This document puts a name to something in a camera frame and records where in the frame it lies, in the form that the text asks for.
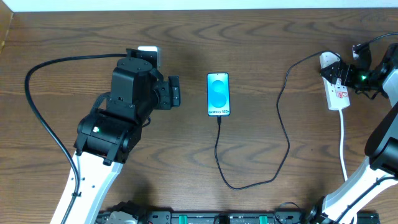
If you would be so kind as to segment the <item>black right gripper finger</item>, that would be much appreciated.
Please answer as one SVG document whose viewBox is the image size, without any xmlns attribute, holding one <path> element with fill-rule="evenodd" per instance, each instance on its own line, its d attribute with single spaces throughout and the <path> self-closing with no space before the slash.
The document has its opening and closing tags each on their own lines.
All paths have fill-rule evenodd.
<svg viewBox="0 0 398 224">
<path fill-rule="evenodd" d="M 338 79 L 341 78 L 341 72 L 328 72 L 328 71 L 323 71 L 320 72 L 320 75 L 327 80 L 329 83 L 335 85 L 338 81 Z"/>
<path fill-rule="evenodd" d="M 332 64 L 326 66 L 321 69 L 321 74 L 336 74 L 339 70 L 341 70 L 345 66 L 345 63 L 342 61 L 336 61 Z"/>
</svg>

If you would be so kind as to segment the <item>blue screen Galaxy smartphone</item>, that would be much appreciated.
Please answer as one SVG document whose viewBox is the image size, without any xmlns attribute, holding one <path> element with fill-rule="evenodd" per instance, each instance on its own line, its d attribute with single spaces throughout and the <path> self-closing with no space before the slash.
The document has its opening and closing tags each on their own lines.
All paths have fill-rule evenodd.
<svg viewBox="0 0 398 224">
<path fill-rule="evenodd" d="M 229 116 L 231 113 L 229 74 L 209 73 L 207 75 L 208 116 Z"/>
</svg>

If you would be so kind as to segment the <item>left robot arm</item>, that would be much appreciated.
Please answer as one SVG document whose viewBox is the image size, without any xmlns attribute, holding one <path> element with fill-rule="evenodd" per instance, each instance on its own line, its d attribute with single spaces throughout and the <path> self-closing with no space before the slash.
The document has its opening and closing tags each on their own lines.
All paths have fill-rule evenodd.
<svg viewBox="0 0 398 224">
<path fill-rule="evenodd" d="M 129 49 L 118 60 L 110 92 L 97 98 L 78 125 L 73 155 L 78 176 L 69 175 L 52 223 L 94 223 L 152 111 L 181 104 L 179 77 L 164 80 L 159 68 L 156 46 Z"/>
</svg>

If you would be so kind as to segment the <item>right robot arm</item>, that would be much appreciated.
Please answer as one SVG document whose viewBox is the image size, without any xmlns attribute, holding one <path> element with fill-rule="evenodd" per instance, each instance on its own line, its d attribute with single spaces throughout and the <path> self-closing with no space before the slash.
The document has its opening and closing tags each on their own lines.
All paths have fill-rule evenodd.
<svg viewBox="0 0 398 224">
<path fill-rule="evenodd" d="M 349 106 L 348 89 L 369 91 L 389 99 L 391 110 L 371 133 L 359 168 L 336 191 L 320 199 L 304 223 L 351 223 L 377 194 L 397 184 L 397 44 L 388 46 L 380 64 L 371 69 L 369 44 L 353 46 L 357 65 L 344 63 L 332 52 L 320 56 L 320 75 L 330 110 Z"/>
</svg>

